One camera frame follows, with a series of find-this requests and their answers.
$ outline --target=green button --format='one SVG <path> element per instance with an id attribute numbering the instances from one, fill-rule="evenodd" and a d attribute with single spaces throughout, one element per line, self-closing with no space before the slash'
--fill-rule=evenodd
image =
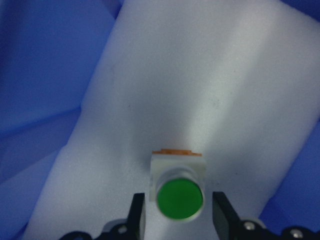
<path id="1" fill-rule="evenodd" d="M 157 195 L 160 211 L 174 220 L 192 217 L 201 209 L 203 203 L 204 198 L 199 186 L 185 178 L 166 182 Z"/>

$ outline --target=foam block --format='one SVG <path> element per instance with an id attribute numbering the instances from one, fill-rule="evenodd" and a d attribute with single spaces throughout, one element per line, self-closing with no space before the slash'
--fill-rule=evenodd
<path id="1" fill-rule="evenodd" d="M 148 193 L 161 148 L 203 154 L 206 204 L 181 224 L 147 202 L 145 239 L 217 239 L 212 191 L 258 217 L 320 114 L 319 42 L 277 0 L 125 1 L 24 240 L 97 237 Z"/>
<path id="2" fill-rule="evenodd" d="M 319 231 L 320 122 L 291 166 L 260 218 L 274 233 L 289 226 Z"/>

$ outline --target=green push button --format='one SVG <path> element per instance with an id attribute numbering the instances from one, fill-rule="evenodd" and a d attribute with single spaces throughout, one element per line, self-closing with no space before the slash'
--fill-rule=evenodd
<path id="1" fill-rule="evenodd" d="M 201 209 L 203 203 L 204 198 L 199 186 L 185 178 L 166 182 L 157 195 L 160 211 L 174 220 L 192 217 Z"/>

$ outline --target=blue container wall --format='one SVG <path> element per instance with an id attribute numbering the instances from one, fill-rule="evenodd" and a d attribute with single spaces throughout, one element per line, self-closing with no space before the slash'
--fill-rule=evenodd
<path id="1" fill-rule="evenodd" d="M 18 239 L 77 122 L 117 0 L 0 2 L 0 239 Z"/>
<path id="2" fill-rule="evenodd" d="M 318 0 L 281 0 L 320 22 L 320 1 Z"/>

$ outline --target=screw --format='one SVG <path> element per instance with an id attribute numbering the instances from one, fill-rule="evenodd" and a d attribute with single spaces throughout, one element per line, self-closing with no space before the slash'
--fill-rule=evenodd
<path id="1" fill-rule="evenodd" d="M 118 233 L 124 234 L 127 230 L 128 230 L 127 227 L 125 225 L 122 225 L 121 227 L 118 228 Z"/>
<path id="2" fill-rule="evenodd" d="M 292 229 L 290 231 L 290 234 L 295 238 L 295 239 L 302 239 L 304 237 L 304 234 L 298 230 L 298 229 Z"/>
<path id="3" fill-rule="evenodd" d="M 256 225 L 251 222 L 251 221 L 246 221 L 244 224 L 243 224 L 244 228 L 247 229 L 248 231 L 253 231 L 256 229 Z"/>

